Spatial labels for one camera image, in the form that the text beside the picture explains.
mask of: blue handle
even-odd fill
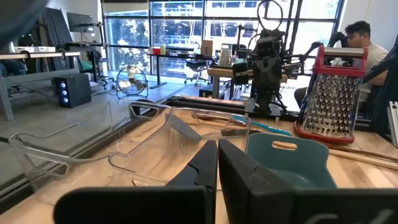
[[[244,118],[239,117],[239,116],[234,116],[234,119],[239,120],[239,121],[245,121]],[[256,126],[258,126],[258,127],[260,127],[260,128],[262,128],[262,129],[268,130],[268,131],[273,132],[273,133],[284,134],[284,135],[287,135],[287,136],[291,136],[292,135],[288,131],[284,131],[284,130],[278,129],[278,128],[273,128],[273,127],[270,127],[270,126],[265,125],[265,124],[257,123],[255,121],[252,121],[251,123],[256,125]]]

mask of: office chair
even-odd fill
[[[194,72],[201,72],[201,71],[204,71],[207,68],[209,68],[208,62],[206,60],[187,59],[185,61],[185,64],[187,65],[187,67],[191,68]],[[194,75],[191,78],[186,78],[185,81],[184,81],[185,84],[187,84],[187,80],[190,80],[191,82],[193,80],[196,80],[195,86],[198,85],[198,82],[200,80],[207,82],[207,84],[210,84],[209,80],[207,80],[206,78],[201,77],[200,74]]]

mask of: black hair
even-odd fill
[[[348,25],[346,26],[345,30],[347,34],[353,34],[354,32],[358,32],[363,35],[367,32],[369,34],[369,38],[371,36],[371,26],[365,21],[358,21],[354,24]]]

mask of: red cup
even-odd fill
[[[154,49],[154,54],[160,55],[160,49]]]

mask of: desk fan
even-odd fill
[[[144,72],[133,66],[122,68],[116,77],[116,95],[119,99],[128,96],[142,96],[148,97],[148,80]],[[124,96],[119,96],[119,92],[124,93]]]

